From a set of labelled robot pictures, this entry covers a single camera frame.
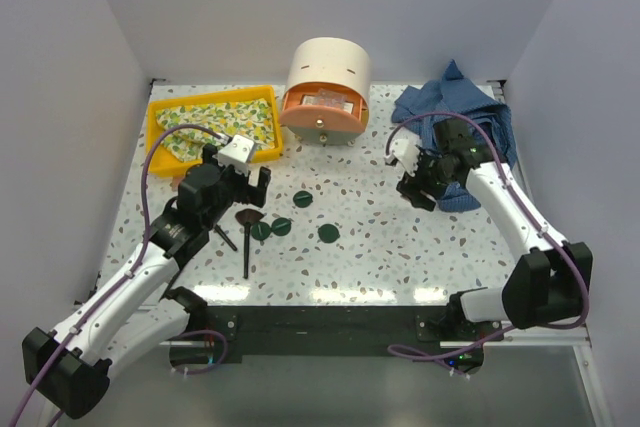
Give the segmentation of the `pink blush palette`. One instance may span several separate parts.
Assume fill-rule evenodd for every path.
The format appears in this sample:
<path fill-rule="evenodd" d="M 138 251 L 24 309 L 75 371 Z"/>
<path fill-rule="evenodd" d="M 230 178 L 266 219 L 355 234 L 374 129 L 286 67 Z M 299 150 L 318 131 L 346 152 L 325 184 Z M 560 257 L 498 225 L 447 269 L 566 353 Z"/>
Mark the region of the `pink blush palette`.
<path fill-rule="evenodd" d="M 181 181 L 184 179 L 183 176 L 176 176 L 173 177 L 170 183 L 170 187 L 172 191 L 176 191 L 178 189 L 179 184 L 181 183 Z"/>

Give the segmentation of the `yellow plastic tray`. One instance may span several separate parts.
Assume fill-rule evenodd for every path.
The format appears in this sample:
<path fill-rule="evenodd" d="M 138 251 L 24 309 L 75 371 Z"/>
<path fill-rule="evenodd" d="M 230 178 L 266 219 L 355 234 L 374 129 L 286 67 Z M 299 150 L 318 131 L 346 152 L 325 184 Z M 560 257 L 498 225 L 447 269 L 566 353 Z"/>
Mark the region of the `yellow plastic tray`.
<path fill-rule="evenodd" d="M 274 89 L 269 85 L 247 87 L 235 90 L 224 90 L 213 93 L 158 100 L 149 104 L 147 108 L 146 147 L 150 148 L 164 132 L 156 123 L 155 113 L 164 108 L 181 105 L 209 104 L 221 102 L 244 102 L 264 98 L 272 109 L 275 121 L 276 148 L 267 151 L 256 151 L 252 161 L 254 163 L 277 160 L 283 151 L 283 138 L 278 119 L 278 107 Z M 191 162 L 180 162 L 164 148 L 158 147 L 150 164 L 149 171 L 159 177 L 176 177 L 183 175 L 186 170 L 200 159 Z"/>

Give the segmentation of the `nine-pan orange eyeshadow palette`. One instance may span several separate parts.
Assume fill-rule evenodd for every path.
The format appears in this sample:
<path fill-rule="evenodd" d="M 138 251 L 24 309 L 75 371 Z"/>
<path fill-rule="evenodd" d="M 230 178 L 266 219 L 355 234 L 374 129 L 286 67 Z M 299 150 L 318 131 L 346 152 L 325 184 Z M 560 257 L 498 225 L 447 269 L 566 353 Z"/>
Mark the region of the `nine-pan orange eyeshadow palette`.
<path fill-rule="evenodd" d="M 316 106 L 324 106 L 331 108 L 343 109 L 346 102 L 346 96 L 337 92 L 328 90 L 319 90 L 310 97 L 309 104 Z"/>

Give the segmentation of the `round cream drawer organizer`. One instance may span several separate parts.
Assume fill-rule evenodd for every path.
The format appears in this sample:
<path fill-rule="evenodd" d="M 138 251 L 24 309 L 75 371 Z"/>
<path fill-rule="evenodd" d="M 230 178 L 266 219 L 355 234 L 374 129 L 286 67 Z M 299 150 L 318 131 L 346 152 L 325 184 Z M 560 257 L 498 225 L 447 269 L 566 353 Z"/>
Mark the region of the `round cream drawer organizer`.
<path fill-rule="evenodd" d="M 371 59 L 360 45 L 316 37 L 294 52 L 279 116 L 301 140 L 352 145 L 369 121 Z"/>

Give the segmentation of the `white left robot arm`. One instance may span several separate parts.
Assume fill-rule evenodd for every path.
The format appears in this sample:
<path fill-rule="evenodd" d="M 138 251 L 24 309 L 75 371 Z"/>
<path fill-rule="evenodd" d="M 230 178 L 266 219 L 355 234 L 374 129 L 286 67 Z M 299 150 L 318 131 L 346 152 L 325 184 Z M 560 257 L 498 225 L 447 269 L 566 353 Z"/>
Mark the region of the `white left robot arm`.
<path fill-rule="evenodd" d="M 222 148 L 204 146 L 177 195 L 155 220 L 144 221 L 141 243 L 117 273 L 65 320 L 45 331 L 34 328 L 21 349 L 30 392 L 39 392 L 59 414 L 79 419 L 102 400 L 118 369 L 173 337 L 200 337 L 207 327 L 205 301 L 174 289 L 148 320 L 131 316 L 163 283 L 179 275 L 209 242 L 235 203 L 261 207 L 271 172 L 261 168 L 249 182 L 255 143 L 233 137 Z"/>

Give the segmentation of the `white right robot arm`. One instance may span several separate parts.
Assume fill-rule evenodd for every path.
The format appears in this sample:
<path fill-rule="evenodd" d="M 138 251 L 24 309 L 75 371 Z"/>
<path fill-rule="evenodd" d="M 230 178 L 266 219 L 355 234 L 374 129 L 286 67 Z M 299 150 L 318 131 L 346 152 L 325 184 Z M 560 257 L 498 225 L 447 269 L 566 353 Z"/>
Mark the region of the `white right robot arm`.
<path fill-rule="evenodd" d="M 404 173 L 397 190 L 415 208 L 432 211 L 447 188 L 465 188 L 486 210 L 506 241 L 515 266 L 500 288 L 451 295 L 440 331 L 469 339 L 481 324 L 516 329 L 570 329 L 589 312 L 593 254 L 572 243 L 537 210 L 488 135 L 471 119 L 450 114 L 434 126 L 435 152 L 390 136 L 385 162 Z"/>

